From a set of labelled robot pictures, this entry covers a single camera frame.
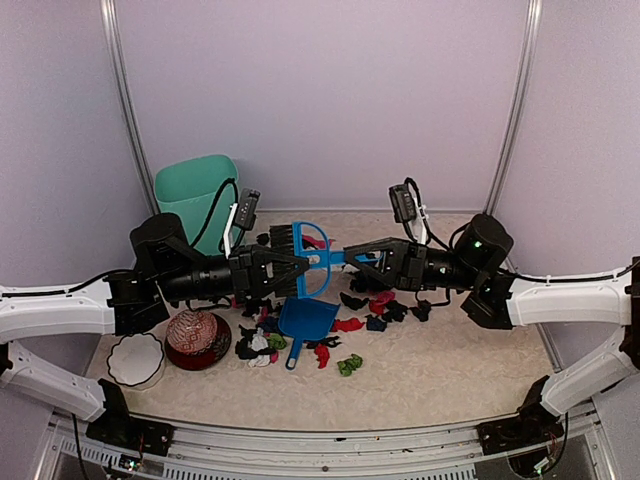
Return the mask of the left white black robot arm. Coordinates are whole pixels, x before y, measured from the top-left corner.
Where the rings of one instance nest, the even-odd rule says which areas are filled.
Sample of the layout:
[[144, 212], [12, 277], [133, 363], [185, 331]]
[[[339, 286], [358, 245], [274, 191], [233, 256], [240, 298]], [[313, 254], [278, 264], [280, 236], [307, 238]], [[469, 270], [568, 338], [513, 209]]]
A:
[[115, 269], [76, 286], [1, 290], [1, 385], [63, 409], [121, 445], [140, 434], [121, 388], [78, 376], [30, 352], [22, 340], [92, 333], [146, 333], [168, 319], [169, 305], [194, 300], [263, 299], [294, 295], [309, 262], [285, 248], [251, 244], [229, 254], [205, 255], [187, 240], [178, 215], [162, 213], [130, 233], [131, 269]]

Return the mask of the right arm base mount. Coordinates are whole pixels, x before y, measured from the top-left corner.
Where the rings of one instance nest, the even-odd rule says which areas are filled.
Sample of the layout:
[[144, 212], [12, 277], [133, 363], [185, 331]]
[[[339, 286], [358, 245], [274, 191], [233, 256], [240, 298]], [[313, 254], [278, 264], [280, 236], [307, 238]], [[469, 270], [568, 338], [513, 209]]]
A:
[[550, 441], [565, 433], [560, 416], [546, 410], [542, 404], [545, 375], [530, 387], [514, 416], [480, 423], [476, 430], [484, 455], [517, 450]]

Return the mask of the teal plastic waste bin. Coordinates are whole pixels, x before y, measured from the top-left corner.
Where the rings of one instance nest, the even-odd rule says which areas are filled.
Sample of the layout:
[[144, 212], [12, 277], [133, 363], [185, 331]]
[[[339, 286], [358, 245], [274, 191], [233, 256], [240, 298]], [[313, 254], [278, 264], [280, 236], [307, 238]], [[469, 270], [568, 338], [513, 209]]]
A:
[[225, 155], [185, 160], [160, 170], [155, 178], [155, 197], [160, 211], [180, 217], [189, 243], [207, 224], [195, 245], [205, 255], [219, 254], [219, 242], [235, 201], [234, 187], [227, 185], [206, 221], [219, 188], [228, 178], [238, 181], [238, 171]]

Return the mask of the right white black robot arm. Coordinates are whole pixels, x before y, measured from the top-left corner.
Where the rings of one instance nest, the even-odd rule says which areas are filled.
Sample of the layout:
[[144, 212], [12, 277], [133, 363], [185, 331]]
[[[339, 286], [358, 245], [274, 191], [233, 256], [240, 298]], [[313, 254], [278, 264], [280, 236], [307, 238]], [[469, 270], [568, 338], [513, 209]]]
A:
[[592, 276], [531, 277], [503, 269], [513, 244], [498, 220], [477, 214], [447, 249], [389, 237], [349, 246], [344, 254], [347, 264], [399, 291], [442, 288], [465, 293], [461, 307], [482, 328], [616, 325], [594, 351], [531, 387], [511, 423], [512, 436], [531, 444], [549, 429], [551, 418], [638, 373], [639, 261]]

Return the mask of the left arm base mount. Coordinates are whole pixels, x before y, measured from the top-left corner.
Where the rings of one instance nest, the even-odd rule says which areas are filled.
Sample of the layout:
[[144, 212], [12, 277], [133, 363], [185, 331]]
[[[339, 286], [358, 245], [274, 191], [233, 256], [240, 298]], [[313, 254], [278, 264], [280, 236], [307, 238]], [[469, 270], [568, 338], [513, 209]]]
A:
[[124, 394], [117, 384], [99, 379], [98, 385], [105, 396], [104, 412], [96, 420], [88, 423], [86, 436], [142, 454], [166, 457], [173, 439], [174, 427], [165, 422], [132, 416]]

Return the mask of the blue hand brush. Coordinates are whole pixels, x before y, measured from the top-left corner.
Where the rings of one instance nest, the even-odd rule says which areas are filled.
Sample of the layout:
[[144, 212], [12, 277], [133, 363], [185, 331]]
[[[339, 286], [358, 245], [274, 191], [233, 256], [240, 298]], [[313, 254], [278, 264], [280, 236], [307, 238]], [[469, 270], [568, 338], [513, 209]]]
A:
[[[326, 242], [326, 248], [305, 250], [302, 245], [304, 235], [324, 240]], [[307, 286], [307, 273], [299, 277], [297, 279], [297, 298], [319, 297], [329, 288], [333, 271], [336, 268], [345, 266], [344, 252], [342, 250], [333, 250], [331, 248], [331, 239], [322, 228], [314, 223], [299, 221], [285, 225], [272, 225], [269, 227], [269, 236], [270, 247], [272, 249], [282, 253], [306, 257], [310, 271], [317, 270], [325, 272], [324, 282], [314, 291], [311, 291]]]

